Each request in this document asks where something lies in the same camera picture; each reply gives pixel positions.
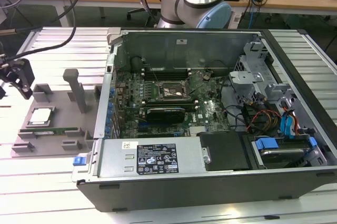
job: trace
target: blue release tab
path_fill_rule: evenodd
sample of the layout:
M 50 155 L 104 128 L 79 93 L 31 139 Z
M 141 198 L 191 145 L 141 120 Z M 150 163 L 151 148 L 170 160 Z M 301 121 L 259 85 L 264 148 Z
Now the blue release tab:
M 261 149 L 278 149 L 279 145 L 275 138 L 260 138 L 256 142 L 258 150 Z
M 113 96 L 115 94 L 115 89 L 114 88 L 111 88 L 110 89 L 110 96 Z
M 85 166 L 86 157 L 74 157 L 73 166 Z
M 310 141 L 310 144 L 311 144 L 312 147 L 317 146 L 317 142 L 316 142 L 316 140 L 315 140 L 314 137 L 310 137 L 310 138 L 309 138 L 309 141 Z

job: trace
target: screw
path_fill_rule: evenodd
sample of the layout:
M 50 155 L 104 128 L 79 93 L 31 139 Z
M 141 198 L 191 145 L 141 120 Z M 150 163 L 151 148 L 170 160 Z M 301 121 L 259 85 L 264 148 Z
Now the screw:
M 211 158 L 208 157 L 208 156 L 206 156 L 206 155 L 204 155 L 204 162 L 205 162 L 206 164 L 211 163 Z

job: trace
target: warning label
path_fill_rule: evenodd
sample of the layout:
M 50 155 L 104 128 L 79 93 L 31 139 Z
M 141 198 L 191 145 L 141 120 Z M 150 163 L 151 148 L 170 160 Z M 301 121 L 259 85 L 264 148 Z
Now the warning label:
M 138 145 L 137 173 L 179 173 L 175 144 Z

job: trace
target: green circuit board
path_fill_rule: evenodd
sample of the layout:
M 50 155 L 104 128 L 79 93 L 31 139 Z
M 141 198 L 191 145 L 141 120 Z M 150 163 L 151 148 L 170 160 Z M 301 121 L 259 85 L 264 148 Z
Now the green circuit board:
M 140 74 L 118 73 L 115 101 L 122 118 L 121 138 L 189 137 L 198 130 L 229 130 L 218 98 L 220 77 L 208 78 L 207 74 L 195 71 L 183 81 L 145 81 Z M 166 102 L 176 99 L 173 104 Z M 184 108 L 185 118 L 177 124 L 148 123 L 144 114 L 153 107 Z

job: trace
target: motherboard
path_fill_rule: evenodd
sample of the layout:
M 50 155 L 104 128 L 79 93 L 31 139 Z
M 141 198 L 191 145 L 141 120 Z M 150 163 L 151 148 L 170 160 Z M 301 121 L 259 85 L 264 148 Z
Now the motherboard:
M 154 77 L 117 71 L 111 102 L 118 113 L 119 138 L 188 137 L 230 129 L 219 100 L 223 77 L 206 70 L 172 81 L 148 74 Z

